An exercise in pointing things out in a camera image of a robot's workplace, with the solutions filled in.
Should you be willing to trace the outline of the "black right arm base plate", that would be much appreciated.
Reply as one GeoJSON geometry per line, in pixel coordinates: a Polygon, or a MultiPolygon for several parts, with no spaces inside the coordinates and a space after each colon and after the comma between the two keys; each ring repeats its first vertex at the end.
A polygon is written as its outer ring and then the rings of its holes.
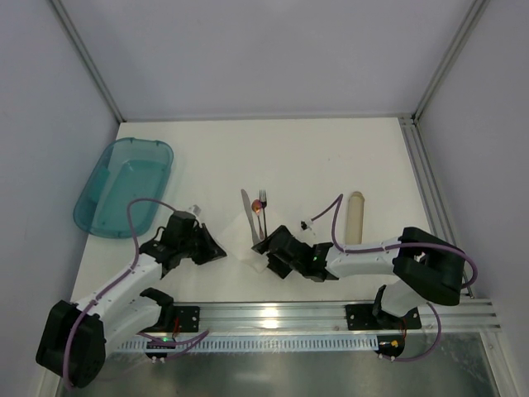
{"type": "Polygon", "coordinates": [[[373,304],[347,304],[345,306],[347,328],[350,331],[418,330],[422,322],[417,308],[403,317],[395,317],[380,311],[374,313],[373,304]]]}

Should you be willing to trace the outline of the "silver table knife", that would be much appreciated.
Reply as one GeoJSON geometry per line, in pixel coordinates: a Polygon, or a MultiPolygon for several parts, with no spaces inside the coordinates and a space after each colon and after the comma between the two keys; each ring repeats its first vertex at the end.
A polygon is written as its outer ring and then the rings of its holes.
{"type": "Polygon", "coordinates": [[[244,189],[241,189],[241,198],[242,198],[242,203],[243,203],[243,207],[245,210],[245,215],[246,215],[246,218],[250,226],[251,240],[253,242],[253,245],[256,245],[260,243],[260,237],[258,236],[257,231],[255,229],[253,211],[251,209],[250,199],[249,199],[248,193],[244,189]]]}

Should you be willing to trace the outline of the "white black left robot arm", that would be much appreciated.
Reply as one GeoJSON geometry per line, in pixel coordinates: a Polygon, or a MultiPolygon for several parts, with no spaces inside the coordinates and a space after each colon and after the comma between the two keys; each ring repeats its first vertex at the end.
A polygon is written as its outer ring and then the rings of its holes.
{"type": "Polygon", "coordinates": [[[179,324],[174,299],[155,289],[158,281],[183,260],[204,265],[226,256],[193,213],[174,212],[107,283],[85,298],[60,300],[51,308],[36,363],[73,387],[89,385],[107,357],[131,337],[171,332],[179,324]]]}

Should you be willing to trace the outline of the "black fork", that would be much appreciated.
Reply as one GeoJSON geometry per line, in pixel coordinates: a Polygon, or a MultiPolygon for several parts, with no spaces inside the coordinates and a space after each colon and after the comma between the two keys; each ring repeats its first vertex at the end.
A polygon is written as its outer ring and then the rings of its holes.
{"type": "Polygon", "coordinates": [[[261,203],[261,212],[262,212],[262,215],[263,215],[263,220],[264,220],[264,237],[267,238],[268,237],[268,228],[267,228],[267,217],[266,217],[266,207],[267,207],[267,204],[268,204],[268,201],[267,201],[267,194],[266,194],[266,190],[265,189],[261,189],[260,190],[260,203],[261,203]]]}

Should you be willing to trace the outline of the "iridescent pink spoon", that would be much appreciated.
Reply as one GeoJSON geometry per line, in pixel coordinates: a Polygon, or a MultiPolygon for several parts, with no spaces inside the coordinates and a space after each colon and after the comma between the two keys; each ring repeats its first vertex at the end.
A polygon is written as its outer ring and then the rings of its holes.
{"type": "Polygon", "coordinates": [[[252,209],[252,211],[255,213],[255,215],[257,217],[258,228],[259,228],[259,238],[260,238],[261,241],[263,241],[265,239],[265,230],[264,230],[263,224],[261,222],[262,203],[258,199],[255,199],[251,203],[251,209],[252,209]]]}

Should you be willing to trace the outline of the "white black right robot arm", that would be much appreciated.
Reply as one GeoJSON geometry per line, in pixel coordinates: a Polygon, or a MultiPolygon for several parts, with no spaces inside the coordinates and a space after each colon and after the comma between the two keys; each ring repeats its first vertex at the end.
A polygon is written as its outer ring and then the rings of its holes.
{"type": "Polygon", "coordinates": [[[327,242],[308,245],[285,226],[252,246],[268,258],[268,267],[280,278],[295,271],[315,282],[359,275],[394,275],[391,285],[377,291],[371,309],[384,329],[396,328],[414,308],[434,303],[456,306],[463,288],[463,251],[417,227],[406,227],[400,237],[378,245],[339,247],[327,242]]]}

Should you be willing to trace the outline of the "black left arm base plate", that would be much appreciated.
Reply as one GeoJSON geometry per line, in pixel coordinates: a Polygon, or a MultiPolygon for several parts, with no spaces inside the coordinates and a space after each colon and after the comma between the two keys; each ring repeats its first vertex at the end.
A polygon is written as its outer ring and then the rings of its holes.
{"type": "Polygon", "coordinates": [[[173,305],[168,309],[164,330],[171,334],[195,333],[199,330],[198,306],[173,305]]]}

